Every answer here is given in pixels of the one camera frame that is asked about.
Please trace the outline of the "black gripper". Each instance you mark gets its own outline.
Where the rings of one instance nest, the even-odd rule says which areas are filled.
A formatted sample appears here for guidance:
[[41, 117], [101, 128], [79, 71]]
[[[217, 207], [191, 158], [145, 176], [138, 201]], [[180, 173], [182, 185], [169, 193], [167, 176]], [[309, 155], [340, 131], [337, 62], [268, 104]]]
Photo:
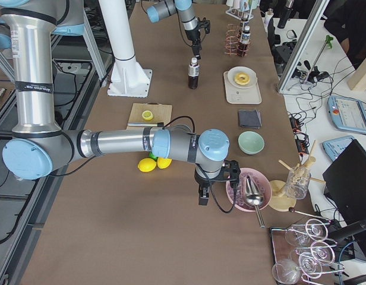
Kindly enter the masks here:
[[224, 160], [219, 170], [209, 172], [203, 168], [204, 164], [196, 164], [195, 181], [198, 183], [198, 204], [207, 205], [209, 188], [215, 182], [229, 182], [232, 189], [239, 185], [240, 167], [236, 160]]
[[201, 34], [200, 30], [203, 29], [205, 34], [210, 33], [210, 20], [206, 17], [203, 19], [192, 18], [188, 21], [184, 21], [184, 29], [187, 39], [191, 41], [193, 55], [196, 59], [201, 59]]

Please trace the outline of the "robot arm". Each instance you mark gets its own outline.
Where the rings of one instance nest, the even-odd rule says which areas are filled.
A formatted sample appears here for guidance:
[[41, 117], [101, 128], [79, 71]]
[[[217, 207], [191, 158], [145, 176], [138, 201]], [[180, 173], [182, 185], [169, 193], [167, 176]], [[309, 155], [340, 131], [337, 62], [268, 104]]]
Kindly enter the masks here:
[[184, 27], [187, 40], [191, 42], [188, 46], [191, 47], [194, 57], [197, 60], [201, 59], [201, 30], [203, 29], [205, 34], [210, 33], [210, 20], [206, 18], [200, 19], [195, 15], [192, 1], [160, 1], [148, 7], [146, 13], [152, 23], [157, 23], [162, 19], [177, 14]]
[[197, 135], [183, 127], [145, 127], [93, 132], [64, 131], [54, 115], [51, 34], [81, 35], [82, 1], [0, 1], [9, 25], [14, 63], [18, 123], [2, 151], [6, 167], [33, 180], [82, 158], [150, 151], [158, 157], [195, 164], [198, 202], [206, 205], [212, 185], [239, 185], [240, 169], [228, 161], [229, 139], [210, 129]]

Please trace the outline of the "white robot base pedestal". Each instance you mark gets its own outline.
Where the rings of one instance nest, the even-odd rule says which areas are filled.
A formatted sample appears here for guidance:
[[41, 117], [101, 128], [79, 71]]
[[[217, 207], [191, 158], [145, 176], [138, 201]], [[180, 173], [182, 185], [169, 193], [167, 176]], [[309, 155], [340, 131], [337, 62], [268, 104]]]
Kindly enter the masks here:
[[99, 5], [115, 58], [108, 95], [147, 97], [152, 70], [136, 60], [125, 2], [100, 0]]

